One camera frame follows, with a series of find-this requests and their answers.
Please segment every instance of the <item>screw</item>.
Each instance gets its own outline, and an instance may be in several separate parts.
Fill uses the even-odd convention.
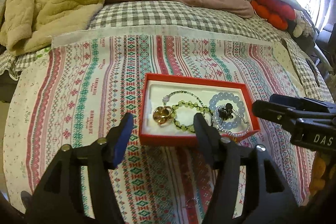
[[[220,141],[221,141],[222,143],[230,143],[230,142],[231,142],[231,140],[230,140],[229,137],[221,137]]]
[[[258,144],[257,145],[257,149],[260,151],[260,152],[265,152],[266,151],[266,147],[262,144]]]
[[[99,139],[97,140],[97,143],[100,144],[100,145],[105,144],[105,143],[107,143],[107,139],[104,138],[104,137],[99,138]]]
[[[69,145],[69,144],[64,144],[64,145],[61,146],[61,150],[63,152],[68,151],[70,148],[71,148],[71,145]]]

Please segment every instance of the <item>red box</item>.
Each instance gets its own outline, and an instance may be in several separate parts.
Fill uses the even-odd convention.
[[[145,76],[145,83],[144,83],[143,93],[142,93],[140,127],[139,127],[139,138],[140,138],[140,142],[142,145],[191,146],[191,147],[198,146],[196,135],[194,136],[158,136],[158,135],[149,135],[149,134],[142,133],[143,112],[145,108],[147,83],[149,80],[240,89],[241,93],[244,96],[245,102],[246,102],[246,108],[247,108],[247,111],[249,112],[250,120],[252,123],[251,128],[253,128],[253,130],[249,131],[246,135],[242,137],[235,138],[235,140],[239,142],[241,140],[244,140],[250,137],[254,133],[260,131],[260,125],[259,125],[258,119],[252,113],[252,100],[251,100],[249,91],[247,90],[245,84],[219,81],[219,80],[184,77],[184,76],[147,73]]]

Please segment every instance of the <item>amber-colored brooch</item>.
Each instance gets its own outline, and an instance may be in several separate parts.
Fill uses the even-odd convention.
[[[172,116],[172,108],[169,106],[159,106],[153,112],[153,119],[159,125],[168,122]]]

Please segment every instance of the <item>red plush toy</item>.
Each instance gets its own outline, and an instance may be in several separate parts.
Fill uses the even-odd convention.
[[[252,0],[251,5],[258,16],[283,31],[288,28],[286,19],[296,19],[294,9],[281,0]]]

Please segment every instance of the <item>jewelry box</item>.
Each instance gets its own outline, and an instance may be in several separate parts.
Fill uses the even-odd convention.
[[[147,73],[140,113],[141,144],[198,146],[192,125],[197,112],[222,136],[236,141],[260,131],[245,84]]]

